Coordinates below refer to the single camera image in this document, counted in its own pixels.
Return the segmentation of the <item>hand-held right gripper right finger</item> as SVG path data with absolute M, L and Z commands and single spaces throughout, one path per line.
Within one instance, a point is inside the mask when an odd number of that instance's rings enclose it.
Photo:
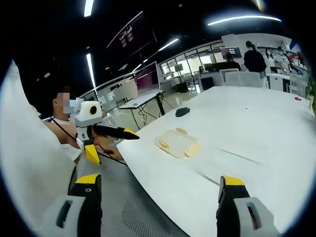
M 257 198 L 251 197 L 245 184 L 230 176 L 221 176 L 218 209 L 218 237 L 279 237 L 274 216 Z

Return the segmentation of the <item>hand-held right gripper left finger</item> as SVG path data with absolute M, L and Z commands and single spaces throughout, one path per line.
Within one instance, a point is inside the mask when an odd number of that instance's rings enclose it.
M 99 237 L 102 219 L 101 175 L 77 179 L 67 195 L 58 197 L 45 211 L 42 237 Z

